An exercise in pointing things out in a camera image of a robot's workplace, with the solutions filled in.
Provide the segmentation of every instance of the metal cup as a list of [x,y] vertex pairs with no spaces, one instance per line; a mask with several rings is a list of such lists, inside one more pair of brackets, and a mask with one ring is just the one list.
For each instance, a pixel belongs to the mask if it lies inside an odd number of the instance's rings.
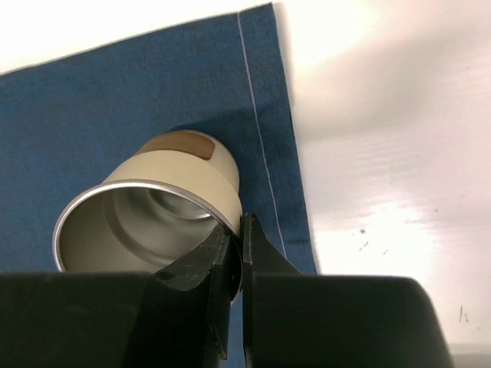
[[67,205],[54,259],[61,271],[158,271],[217,224],[238,235],[238,193],[224,145],[194,131],[163,134]]

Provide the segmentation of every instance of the white table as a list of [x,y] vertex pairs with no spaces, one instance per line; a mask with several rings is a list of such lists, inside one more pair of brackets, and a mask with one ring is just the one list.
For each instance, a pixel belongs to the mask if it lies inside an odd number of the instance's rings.
[[[0,74],[262,2],[4,3]],[[490,355],[491,2],[275,11],[318,270],[416,278],[452,351]]]

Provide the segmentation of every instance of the cup rim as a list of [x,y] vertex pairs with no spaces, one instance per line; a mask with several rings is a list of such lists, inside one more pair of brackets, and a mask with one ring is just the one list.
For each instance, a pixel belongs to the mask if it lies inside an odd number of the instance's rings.
[[201,197],[195,195],[194,193],[182,189],[178,186],[174,186],[167,182],[157,182],[155,180],[145,180],[145,179],[120,179],[111,182],[103,182],[97,186],[93,186],[88,190],[80,193],[74,199],[67,204],[64,210],[61,212],[56,225],[54,226],[53,239],[52,239],[52,250],[54,256],[54,262],[59,271],[66,271],[63,264],[60,251],[60,236],[61,230],[68,216],[84,201],[87,199],[101,194],[103,192],[108,192],[115,189],[121,188],[144,188],[144,189],[155,189],[163,192],[168,192],[179,196],[181,198],[189,200],[191,203],[199,206],[204,211],[208,212],[223,228],[232,236],[238,236],[233,230],[232,224],[229,220],[218,211],[213,205],[205,201]]

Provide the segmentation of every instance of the seam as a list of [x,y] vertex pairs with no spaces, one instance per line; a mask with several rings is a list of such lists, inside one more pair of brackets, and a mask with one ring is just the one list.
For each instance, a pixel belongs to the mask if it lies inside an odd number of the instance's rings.
[[242,25],[240,23],[240,12],[237,13],[237,25],[239,27],[240,41],[242,43],[242,53],[244,55],[245,72],[247,73],[247,81],[249,83],[249,90],[251,92],[251,100],[252,100],[252,108],[254,109],[255,125],[258,128],[259,142],[261,143],[262,161],[264,162],[266,175],[268,177],[269,191],[271,193],[271,198],[273,201],[273,209],[275,211],[276,225],[278,227],[278,233],[279,233],[280,241],[282,242],[283,256],[285,257],[285,259],[287,259],[285,242],[283,241],[282,229],[279,225],[278,210],[276,208],[275,192],[273,191],[273,185],[271,183],[271,174],[269,173],[268,160],[266,159],[264,143],[262,141],[261,127],[259,126],[258,109],[257,109],[257,106],[255,105],[254,90],[252,89],[252,79],[251,79],[251,73],[249,71],[249,62],[247,61],[246,43],[244,41],[244,34],[242,33]]

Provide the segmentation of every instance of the blue cloth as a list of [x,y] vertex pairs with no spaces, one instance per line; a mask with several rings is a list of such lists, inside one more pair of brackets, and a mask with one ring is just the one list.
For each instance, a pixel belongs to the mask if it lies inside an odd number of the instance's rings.
[[[245,212],[315,272],[271,5],[155,31],[0,77],[0,270],[54,270],[62,209],[148,139],[201,130],[230,148]],[[229,361],[245,366],[241,301]]]

